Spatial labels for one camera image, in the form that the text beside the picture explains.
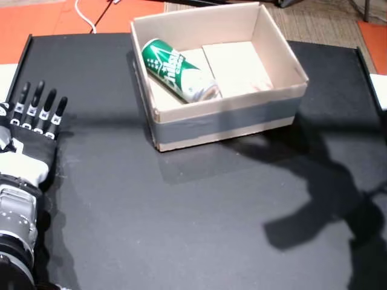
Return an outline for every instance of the robotic wrist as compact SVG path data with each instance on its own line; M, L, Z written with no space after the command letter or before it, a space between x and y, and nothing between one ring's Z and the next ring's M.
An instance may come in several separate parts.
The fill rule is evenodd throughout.
M11 289L34 289L33 249L42 195L20 178L0 174L0 272L8 273L0 275L0 289L20 283L20 288Z

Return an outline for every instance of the open cardboard box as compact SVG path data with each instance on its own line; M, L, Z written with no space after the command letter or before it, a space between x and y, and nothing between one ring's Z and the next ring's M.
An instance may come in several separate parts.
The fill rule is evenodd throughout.
M293 122L308 77L263 5L222 5L136 18L131 31L141 97L159 151ZM148 74L141 50L154 38L214 77L222 99L185 103Z

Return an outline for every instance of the soda can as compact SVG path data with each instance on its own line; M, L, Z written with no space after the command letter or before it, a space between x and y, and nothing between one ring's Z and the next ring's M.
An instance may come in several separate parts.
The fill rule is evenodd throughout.
M214 79L162 40L148 41L142 56L146 68L188 103L220 97Z

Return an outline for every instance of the black cable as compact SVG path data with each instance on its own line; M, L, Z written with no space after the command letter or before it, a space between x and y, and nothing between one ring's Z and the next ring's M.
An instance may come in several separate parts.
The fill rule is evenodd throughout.
M105 15L105 13L108 11L110 5L113 3L113 0L110 0L109 1L109 4L106 6L105 10L102 12L102 14L98 17L96 23L94 24L94 26L96 27L98 22L103 18L103 15Z

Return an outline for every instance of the black tabletop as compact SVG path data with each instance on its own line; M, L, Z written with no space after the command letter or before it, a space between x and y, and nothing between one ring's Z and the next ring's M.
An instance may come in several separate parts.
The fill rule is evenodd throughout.
M292 126L158 153L128 34L34 37L15 95L45 79L69 97L37 276L72 290L386 289L387 147L356 50L291 47L310 78Z

